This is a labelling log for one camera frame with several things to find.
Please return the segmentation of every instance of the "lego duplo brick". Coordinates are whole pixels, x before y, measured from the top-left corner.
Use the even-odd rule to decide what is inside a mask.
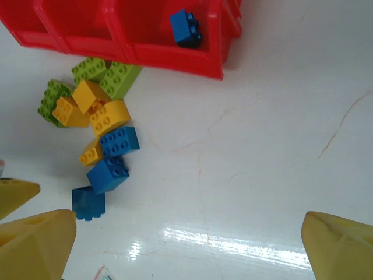
[[[91,221],[105,213],[105,194],[96,194],[91,186],[71,191],[72,212],[78,220]]]
[[[141,70],[141,66],[113,62],[100,86],[113,100],[123,99]]]
[[[44,98],[40,102],[41,105],[37,112],[49,123],[53,123],[56,127],[65,127],[54,116],[53,110],[57,106],[57,100],[60,97],[70,97],[73,87],[58,80],[50,80],[47,90],[44,92]]]
[[[80,157],[80,162],[83,166],[95,165],[101,159],[103,159],[103,150],[100,145],[100,139],[96,138],[89,143],[83,151]]]
[[[72,93],[72,98],[83,114],[93,114],[111,101],[111,98],[98,83],[82,80]]]
[[[84,115],[71,97],[60,97],[57,100],[56,109],[53,111],[55,117],[61,124],[66,127],[83,127],[89,126],[89,116]]]
[[[105,73],[110,65],[111,62],[101,58],[87,58],[71,70],[75,85],[79,85],[82,80],[100,82],[105,77]]]
[[[198,31],[199,22],[192,13],[181,10],[170,16],[175,42],[183,48],[198,48],[202,34]]]
[[[140,149],[134,127],[121,127],[100,138],[100,144],[105,158],[122,156]]]
[[[123,100],[106,103],[90,116],[90,122],[96,137],[100,137],[131,120]]]
[[[87,173],[87,178],[96,194],[116,189],[128,177],[128,169],[122,157],[102,159]]]

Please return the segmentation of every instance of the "toy building block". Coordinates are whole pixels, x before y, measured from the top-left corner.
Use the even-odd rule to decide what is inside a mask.
[[[83,114],[93,114],[111,98],[100,87],[100,84],[89,80],[82,80],[72,93],[72,98]]]
[[[76,86],[82,80],[90,80],[99,83],[105,77],[106,70],[110,67],[110,62],[101,58],[89,57],[71,69]]]
[[[76,188],[71,194],[72,212],[78,220],[92,221],[105,213],[105,194],[95,194],[91,186]]]
[[[181,10],[170,16],[175,42],[183,48],[198,48],[202,34],[198,31],[199,22],[192,13]]]
[[[1,278],[61,279],[75,236],[75,217],[70,210],[0,225]]]
[[[96,137],[100,137],[131,120],[123,100],[106,103],[90,116],[90,122]]]
[[[134,127],[121,127],[100,138],[105,158],[122,156],[140,149]]]
[[[113,100],[123,99],[141,70],[141,66],[113,62],[100,86]]]
[[[89,126],[89,116],[83,115],[71,97],[60,97],[57,100],[56,109],[54,109],[52,114],[53,117],[66,127]]]
[[[70,97],[72,91],[72,87],[67,85],[66,83],[53,79],[50,80],[48,82],[48,88],[44,92],[44,98],[40,102],[41,106],[39,107],[37,112],[46,121],[48,121],[49,123],[53,123],[56,127],[65,127],[53,116],[53,110],[56,108],[57,100],[60,97]]]
[[[122,157],[103,159],[87,173],[96,194],[114,190],[128,177],[128,169],[124,166]]]
[[[100,145],[100,139],[96,138],[86,146],[83,154],[80,156],[80,162],[83,166],[95,165],[103,158],[103,149]]]
[[[0,220],[40,192],[36,183],[17,179],[0,180]]]
[[[373,226],[308,212],[301,235],[317,280],[373,279]]]

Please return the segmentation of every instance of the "crack in surface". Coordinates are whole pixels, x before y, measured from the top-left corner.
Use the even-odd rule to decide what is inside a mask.
[[[185,149],[188,149],[188,148],[191,147],[191,146],[194,146],[194,145],[202,145],[202,144],[204,144],[204,141],[195,141],[195,142],[192,142],[192,143],[188,144],[188,145],[185,146],[185,147],[182,147],[182,148],[179,148],[179,149],[172,150],[171,153],[181,152],[181,151],[183,151],[183,150],[185,150]]]
[[[200,176],[202,174],[202,169],[200,167],[200,152],[198,150],[198,167],[199,167],[199,173],[198,173],[198,190],[199,190],[199,193],[201,193],[200,191]]]
[[[209,128],[207,129],[209,132],[211,132],[211,129],[217,125],[219,122],[221,122],[221,120],[227,116],[230,112],[232,111],[236,111],[236,110],[245,110],[246,108],[245,107],[242,107],[242,108],[229,108],[229,109],[225,109],[222,113],[222,115],[220,116],[220,118],[218,118],[215,122],[213,122]]]
[[[347,113],[344,115],[344,117],[342,118],[339,126],[338,126],[338,129],[336,130],[336,132],[333,134],[333,136],[331,137],[331,139],[329,140],[328,144],[326,144],[325,148],[322,150],[322,152],[320,153],[319,157],[317,158],[317,160],[319,160],[321,158],[321,156],[326,152],[326,150],[328,149],[328,147],[331,145],[331,143],[333,142],[334,138],[337,136],[338,132],[339,132],[339,129],[341,128],[344,120],[346,119],[347,115],[352,111],[352,109],[356,106],[357,103],[359,103],[360,101],[362,101],[364,98],[366,98],[369,94],[371,94],[372,92],[369,90],[366,92],[366,94],[364,96],[362,96],[361,98],[358,98],[356,99],[356,101],[354,102],[354,104],[351,105],[351,107],[348,109]]]
[[[238,172],[238,173],[236,173],[236,174],[233,174],[230,178],[229,178],[229,180],[228,180],[228,182],[230,182],[234,177],[236,177],[236,176],[238,176],[238,175],[241,175],[241,174],[247,174],[247,172]]]
[[[110,255],[124,255],[125,253],[126,252],[103,251],[103,252],[94,253],[93,255],[98,255],[98,254],[101,254],[101,255],[105,255],[105,254],[110,254]]]

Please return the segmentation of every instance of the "lime green brick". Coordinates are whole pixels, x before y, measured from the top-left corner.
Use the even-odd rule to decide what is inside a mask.
[[[123,99],[141,70],[141,66],[113,62],[100,86],[111,99]]]
[[[57,100],[63,97],[71,97],[73,92],[73,87],[67,85],[66,83],[60,82],[58,80],[50,80],[48,82],[47,90],[44,92],[44,98],[40,102],[41,105],[37,112],[49,123],[53,123],[56,127],[64,128],[55,117],[53,117],[52,112],[56,108]]]
[[[110,62],[101,58],[89,57],[71,69],[77,86],[82,80],[99,83],[105,77]]]

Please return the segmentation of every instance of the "yellow plastic object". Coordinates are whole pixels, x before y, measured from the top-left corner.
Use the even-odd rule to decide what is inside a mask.
[[[40,187],[36,183],[17,179],[0,180],[0,220],[32,199],[39,192]]]
[[[109,95],[100,87],[100,84],[89,80],[82,80],[72,93],[79,109],[83,114],[93,114],[104,104],[111,101]]]
[[[70,210],[0,225],[0,278],[60,280],[75,235],[75,218]]]
[[[60,97],[53,116],[66,127],[88,127],[89,116],[83,115],[73,98]]]
[[[301,235],[317,280],[373,279],[373,226],[308,212]]]
[[[83,166],[95,165],[103,158],[103,149],[100,145],[100,139],[96,138],[86,146],[80,157],[80,162]]]
[[[123,100],[106,103],[90,116],[90,122],[96,137],[102,136],[131,120]]]

